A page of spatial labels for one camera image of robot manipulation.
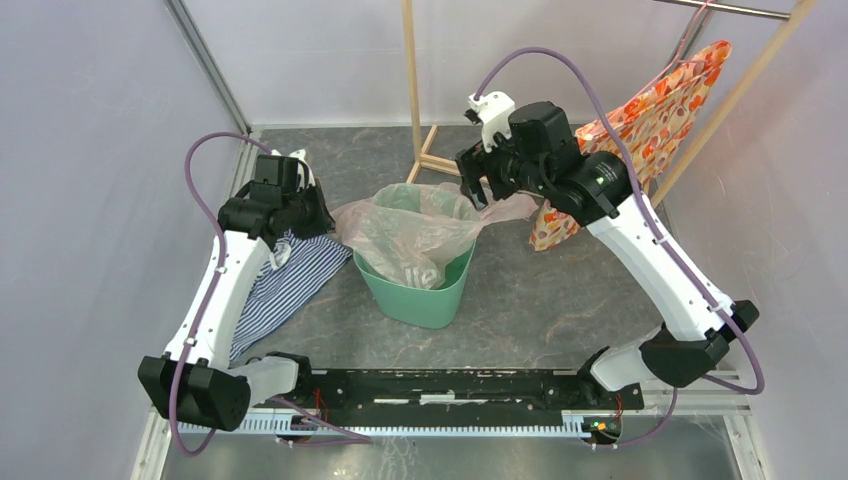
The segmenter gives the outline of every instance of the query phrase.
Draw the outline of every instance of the marble floor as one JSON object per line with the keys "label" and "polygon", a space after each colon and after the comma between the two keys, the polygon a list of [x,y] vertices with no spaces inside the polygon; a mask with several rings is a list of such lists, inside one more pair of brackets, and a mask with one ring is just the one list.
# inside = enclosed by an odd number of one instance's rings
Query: marble floor
{"label": "marble floor", "polygon": [[[431,153],[450,158],[477,135],[474,127],[440,128]],[[332,210],[404,182],[413,163],[411,137],[409,128],[385,127],[267,130],[261,138],[281,152],[307,149]],[[417,182],[458,178],[424,170]],[[577,368],[599,348],[661,323],[636,281],[587,232],[538,253],[527,243],[531,227],[528,219],[483,230],[459,312],[446,328],[384,316],[348,262],[241,360],[277,350],[306,355],[319,368]]]}

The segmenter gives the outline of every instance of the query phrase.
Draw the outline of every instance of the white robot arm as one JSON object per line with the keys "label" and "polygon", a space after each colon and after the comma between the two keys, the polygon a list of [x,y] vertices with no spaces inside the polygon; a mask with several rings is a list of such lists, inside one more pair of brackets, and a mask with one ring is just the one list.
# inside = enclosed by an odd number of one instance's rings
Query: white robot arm
{"label": "white robot arm", "polygon": [[[218,212],[227,247],[219,267],[218,239],[194,301],[161,357],[144,357],[138,377],[154,406],[168,418],[170,387],[185,344],[192,348],[180,377],[177,416],[180,421],[232,431],[248,407],[292,391],[300,365],[286,356],[266,356],[229,369],[236,325],[260,268],[274,256],[277,238],[291,229],[299,238],[327,233],[334,223],[324,205],[320,185],[305,162],[306,152],[287,157],[259,155],[254,179]],[[201,308],[213,276],[220,274],[193,338],[190,326]]]}
{"label": "white robot arm", "polygon": [[[557,210],[603,242],[648,293],[663,325],[632,342],[598,352],[584,366],[607,391],[659,378],[684,387],[716,367],[735,336],[660,245],[672,242],[656,213],[660,240],[637,208],[626,169],[609,152],[583,155],[565,112],[551,102],[519,109],[503,92],[475,100],[466,116],[482,123],[482,140],[457,155],[463,192],[478,208],[486,204],[480,178],[496,199],[519,190],[541,194]],[[719,301],[719,308],[745,331],[759,312],[748,301],[733,302],[682,253],[683,261]]]}

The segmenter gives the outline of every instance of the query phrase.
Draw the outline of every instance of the clear plastic bag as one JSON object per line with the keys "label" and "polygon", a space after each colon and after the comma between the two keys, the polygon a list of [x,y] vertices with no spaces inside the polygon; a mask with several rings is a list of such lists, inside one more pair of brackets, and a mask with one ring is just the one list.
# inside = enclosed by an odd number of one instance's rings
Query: clear plastic bag
{"label": "clear plastic bag", "polygon": [[445,266],[467,252],[486,225],[527,218],[538,206],[515,194],[477,212],[459,186],[399,183],[333,211],[341,243],[386,280],[438,288]]}

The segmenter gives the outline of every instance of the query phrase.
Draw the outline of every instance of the striped cloth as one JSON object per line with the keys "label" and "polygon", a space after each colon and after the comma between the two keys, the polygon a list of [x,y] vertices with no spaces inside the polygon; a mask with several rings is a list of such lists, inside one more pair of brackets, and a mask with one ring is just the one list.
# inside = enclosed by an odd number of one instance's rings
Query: striped cloth
{"label": "striped cloth", "polygon": [[277,271],[265,262],[253,284],[233,335],[230,361],[270,335],[294,316],[350,258],[347,247],[323,235],[299,240],[286,232],[277,240],[291,246],[291,256]]}

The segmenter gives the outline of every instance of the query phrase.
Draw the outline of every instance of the wooden rack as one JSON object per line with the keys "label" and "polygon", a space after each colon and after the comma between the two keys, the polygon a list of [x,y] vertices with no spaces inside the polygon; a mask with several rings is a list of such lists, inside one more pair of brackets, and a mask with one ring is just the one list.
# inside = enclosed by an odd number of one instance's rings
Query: wooden rack
{"label": "wooden rack", "polygon": [[[673,3],[677,5],[685,5],[690,7],[703,6],[703,1],[696,0],[653,0],[657,2]],[[689,148],[683,153],[670,172],[664,175],[663,182],[660,184],[656,193],[651,197],[651,203],[656,207],[671,187],[677,182],[686,168],[692,163],[704,145],[718,130],[718,127],[724,122],[727,116],[733,111],[736,104],[745,93],[754,84],[754,81],[765,70],[766,66],[771,62],[780,48],[786,43],[786,40],[792,35],[798,25],[804,20],[810,10],[813,8],[817,0],[796,0],[795,6],[789,13],[775,12],[771,10],[761,10],[755,8],[741,7],[737,5],[728,5],[724,3],[712,3],[707,5],[707,9],[713,12],[731,13],[737,15],[748,15],[759,18],[767,18],[781,21],[781,25],[774,32],[771,39],[766,43],[765,47],[760,51],[756,59],[751,63],[745,73],[742,74],[736,85],[724,97],[721,104],[716,109],[715,113],[704,127],[699,131],[694,141],[689,145]],[[436,138],[438,126],[433,125],[427,134],[427,138],[421,139],[421,115],[418,104],[418,74],[416,71],[415,59],[415,29],[413,26],[412,0],[401,0],[402,15],[403,15],[403,34],[404,44],[406,47],[406,69],[409,80],[409,106],[412,120],[412,139],[415,153],[415,163],[412,165],[412,170],[406,179],[407,183],[414,183],[418,172],[422,168],[435,170],[438,172],[449,173],[451,175],[459,175],[456,164],[453,160],[431,155],[430,147],[433,145],[433,140]]]}

